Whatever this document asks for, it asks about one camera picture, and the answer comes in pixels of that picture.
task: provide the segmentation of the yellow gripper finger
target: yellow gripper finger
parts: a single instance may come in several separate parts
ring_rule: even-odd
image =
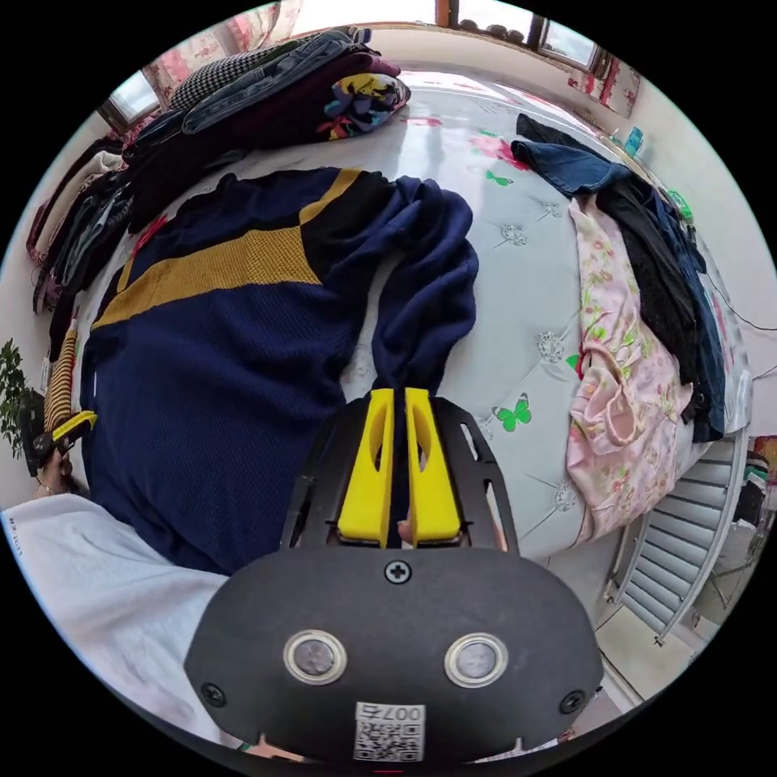
[[[342,503],[338,532],[343,541],[386,547],[391,508],[394,443],[394,391],[370,394],[367,420]]]
[[[454,541],[461,532],[461,518],[429,392],[422,388],[406,388],[405,412],[413,547]]]
[[[77,429],[82,423],[88,423],[89,428],[93,429],[95,427],[95,424],[97,422],[97,415],[95,413],[92,413],[91,410],[82,410],[80,413],[77,413],[73,416],[73,418],[68,419],[64,423],[60,424],[54,431],[51,433],[51,436],[53,437],[54,442],[56,443],[58,440],[62,439],[63,437],[68,436],[74,429]]]

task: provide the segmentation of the black garment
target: black garment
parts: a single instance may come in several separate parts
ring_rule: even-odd
[[[575,140],[571,135],[562,132],[554,127],[546,127],[528,117],[525,113],[519,113],[516,121],[516,134],[522,138],[531,140],[535,143],[551,143],[554,146],[566,146],[567,148],[576,148],[578,151],[587,151],[589,154],[598,156],[603,162],[611,164],[609,159],[605,159],[598,151],[588,148],[579,140]]]
[[[758,486],[747,481],[739,492],[737,509],[734,511],[733,520],[743,520],[752,526],[758,527],[761,521],[761,507],[766,496]]]
[[[677,357],[680,381],[697,381],[694,302],[677,260],[655,220],[641,204],[634,181],[621,180],[597,195],[597,205],[621,228],[639,286],[639,313],[669,353]]]

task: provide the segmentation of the white sleeve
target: white sleeve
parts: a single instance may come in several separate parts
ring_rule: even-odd
[[[79,496],[20,504],[2,524],[41,608],[97,677],[168,723],[240,744],[216,727],[183,665],[226,577],[176,567]]]

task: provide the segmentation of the wall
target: wall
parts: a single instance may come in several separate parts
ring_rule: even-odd
[[[570,87],[567,80],[574,72],[571,68],[483,36],[434,28],[376,28],[370,46],[408,69],[434,70],[442,65],[445,70],[466,68],[470,75],[474,70],[483,78],[523,87],[548,100],[561,100],[587,110],[608,131],[617,129],[624,121]]]
[[[32,312],[33,265],[24,244],[38,206],[53,192],[67,168],[108,131],[108,125],[93,114],[70,139],[32,195],[0,265],[0,345],[14,338],[28,383],[35,388],[49,341],[49,314],[36,316]],[[27,466],[14,459],[11,446],[0,439],[0,510],[23,502],[32,491]]]
[[[686,115],[648,81],[639,89],[623,137],[637,125],[645,133],[645,163],[676,189],[694,212],[698,232],[723,276],[731,305],[753,323],[777,327],[777,270],[745,195],[704,136]],[[758,375],[777,364],[777,332],[740,323]],[[754,385],[750,434],[777,434],[777,371]]]

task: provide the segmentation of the bedsheet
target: bedsheet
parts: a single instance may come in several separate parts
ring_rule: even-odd
[[[469,241],[480,259],[477,321],[449,357],[439,394],[477,419],[504,472],[520,552],[544,559],[575,543],[584,514],[566,473],[569,409],[580,383],[580,271],[568,200],[512,157],[516,117],[527,113],[616,158],[576,117],[519,90],[460,74],[404,70],[402,79],[413,99],[378,132],[252,154],[203,179],[166,214],[172,217],[189,197],[213,190],[229,172],[259,177],[328,165],[379,170],[390,179],[432,178],[462,195],[473,211]],[[142,234],[125,236],[81,300],[74,397],[80,395],[83,343],[97,306],[138,239]],[[373,284],[354,358],[342,376],[349,400],[368,391],[375,376],[370,343],[390,266],[387,257]],[[723,289],[720,276],[715,283]],[[720,321],[730,344],[727,417],[728,430],[735,431],[749,419],[749,372],[736,322],[725,319],[723,311]],[[692,426],[683,426],[680,437],[678,475],[707,448],[692,443]],[[83,478],[77,449],[73,459]]]

